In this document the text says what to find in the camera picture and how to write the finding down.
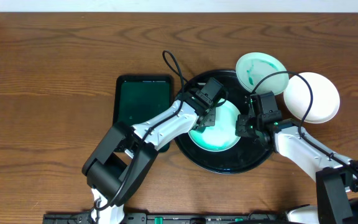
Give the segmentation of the white plate bottom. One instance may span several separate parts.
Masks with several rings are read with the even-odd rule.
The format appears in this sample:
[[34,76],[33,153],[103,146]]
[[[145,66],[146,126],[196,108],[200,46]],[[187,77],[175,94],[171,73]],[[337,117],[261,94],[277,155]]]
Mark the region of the white plate bottom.
[[235,135],[236,121],[240,111],[230,101],[216,108],[215,125],[191,130],[190,139],[200,148],[221,152],[233,147],[240,137]]

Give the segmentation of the white plate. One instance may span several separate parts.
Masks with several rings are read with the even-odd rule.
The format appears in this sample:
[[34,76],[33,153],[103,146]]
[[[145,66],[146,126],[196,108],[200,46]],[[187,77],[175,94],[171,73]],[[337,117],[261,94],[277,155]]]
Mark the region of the white plate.
[[[251,52],[243,55],[236,63],[236,75],[241,86],[248,92],[266,76],[286,71],[285,66],[271,55],[261,52]],[[274,95],[284,92],[289,82],[289,75],[281,73],[272,76],[257,88],[256,93],[261,94],[272,91]]]
[[[319,124],[334,118],[340,107],[339,92],[334,84],[318,73],[303,72],[300,76],[309,83],[313,94],[313,103],[305,122]],[[283,99],[289,112],[301,119],[309,107],[309,88],[298,76],[291,77],[283,92]]]
[[221,152],[233,147],[240,137],[235,135],[236,121],[240,111],[230,101],[216,108],[215,125],[191,130],[190,139],[200,148]]

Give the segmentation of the white plate top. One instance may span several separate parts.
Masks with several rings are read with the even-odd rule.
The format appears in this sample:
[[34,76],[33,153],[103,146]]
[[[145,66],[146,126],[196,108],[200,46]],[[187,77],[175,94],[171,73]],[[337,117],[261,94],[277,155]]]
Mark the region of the white plate top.
[[[313,94],[313,103],[305,122],[319,124],[334,118],[340,107],[339,92],[334,84],[318,73],[303,72],[300,76],[309,83]],[[298,76],[291,77],[283,92],[283,99],[289,112],[301,119],[309,107],[309,88]]]

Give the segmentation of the green wavy sponge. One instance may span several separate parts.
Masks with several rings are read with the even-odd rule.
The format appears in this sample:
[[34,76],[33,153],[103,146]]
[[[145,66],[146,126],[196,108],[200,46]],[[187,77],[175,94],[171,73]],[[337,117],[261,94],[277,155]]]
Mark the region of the green wavy sponge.
[[193,130],[198,132],[198,133],[203,133],[206,129],[206,126],[203,125],[196,125]]

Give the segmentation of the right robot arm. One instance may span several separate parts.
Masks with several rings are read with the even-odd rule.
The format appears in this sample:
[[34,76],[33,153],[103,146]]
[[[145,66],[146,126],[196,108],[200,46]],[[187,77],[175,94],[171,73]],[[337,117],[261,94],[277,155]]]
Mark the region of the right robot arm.
[[236,135],[256,138],[315,181],[317,206],[287,211],[287,223],[358,223],[358,160],[326,147],[279,111],[240,114]]

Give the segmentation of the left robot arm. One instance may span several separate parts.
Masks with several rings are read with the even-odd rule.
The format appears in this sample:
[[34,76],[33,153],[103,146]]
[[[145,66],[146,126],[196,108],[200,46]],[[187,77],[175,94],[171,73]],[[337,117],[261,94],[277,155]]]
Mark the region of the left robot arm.
[[172,139],[202,125],[223,98],[221,90],[192,88],[156,117],[128,126],[115,123],[82,168],[94,196],[95,223],[120,223],[124,204],[144,181],[159,150]]

